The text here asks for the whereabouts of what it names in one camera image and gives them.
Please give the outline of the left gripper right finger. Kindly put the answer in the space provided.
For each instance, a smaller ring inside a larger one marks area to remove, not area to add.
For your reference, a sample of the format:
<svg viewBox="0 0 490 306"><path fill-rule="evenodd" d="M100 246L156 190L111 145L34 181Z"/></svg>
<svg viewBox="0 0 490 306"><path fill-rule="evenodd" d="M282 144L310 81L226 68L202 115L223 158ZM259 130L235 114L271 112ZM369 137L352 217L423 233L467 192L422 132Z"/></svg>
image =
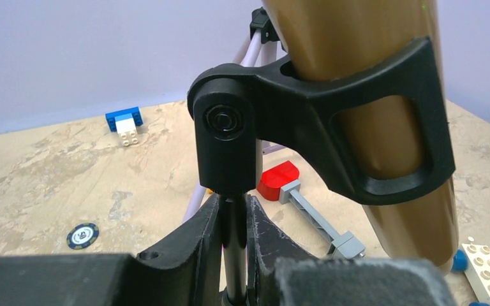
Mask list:
<svg viewBox="0 0 490 306"><path fill-rule="evenodd" d="M455 305L437 268L422 259L320 259L276 226L249 196L251 305Z"/></svg>

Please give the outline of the black microphone stand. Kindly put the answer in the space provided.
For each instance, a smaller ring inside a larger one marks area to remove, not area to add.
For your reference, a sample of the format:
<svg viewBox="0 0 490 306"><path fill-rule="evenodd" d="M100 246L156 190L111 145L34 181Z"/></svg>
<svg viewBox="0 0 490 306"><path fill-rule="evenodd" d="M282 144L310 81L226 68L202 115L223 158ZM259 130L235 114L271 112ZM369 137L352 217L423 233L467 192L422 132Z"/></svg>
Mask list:
<svg viewBox="0 0 490 306"><path fill-rule="evenodd" d="M428 37L416 38L379 65L341 80L305 82L290 74L291 65L287 58L258 68L222 64L202 74L208 79L236 78L250 86L257 140L296 151L330 191L361 205L387 206L416 200L453 174L447 114ZM410 100L426 156L410 174L380 179L359 167L336 117L389 96Z"/></svg>

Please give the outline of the gold microphone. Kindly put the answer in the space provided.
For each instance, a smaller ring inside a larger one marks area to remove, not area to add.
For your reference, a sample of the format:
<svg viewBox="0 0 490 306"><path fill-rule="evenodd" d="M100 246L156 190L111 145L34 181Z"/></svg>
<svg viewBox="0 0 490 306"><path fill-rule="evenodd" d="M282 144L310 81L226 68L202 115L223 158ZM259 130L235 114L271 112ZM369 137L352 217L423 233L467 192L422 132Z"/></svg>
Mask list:
<svg viewBox="0 0 490 306"><path fill-rule="evenodd" d="M439 49L435 1L264 1L300 77L343 78L380 63L412 38L429 36ZM376 179L415 171L425 146L415 112L391 96L338 116L360 167ZM392 258L426 258L448 274L459 245L451 180L397 205L364 211Z"/></svg>

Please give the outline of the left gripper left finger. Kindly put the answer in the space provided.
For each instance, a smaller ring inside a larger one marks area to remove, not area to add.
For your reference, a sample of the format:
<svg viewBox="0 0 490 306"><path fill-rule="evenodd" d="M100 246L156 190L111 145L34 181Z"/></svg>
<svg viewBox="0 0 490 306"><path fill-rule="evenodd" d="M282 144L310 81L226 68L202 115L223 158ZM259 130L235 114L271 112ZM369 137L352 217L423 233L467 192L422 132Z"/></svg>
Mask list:
<svg viewBox="0 0 490 306"><path fill-rule="evenodd" d="M219 294L219 204L136 256L0 257L0 305L214 305Z"/></svg>

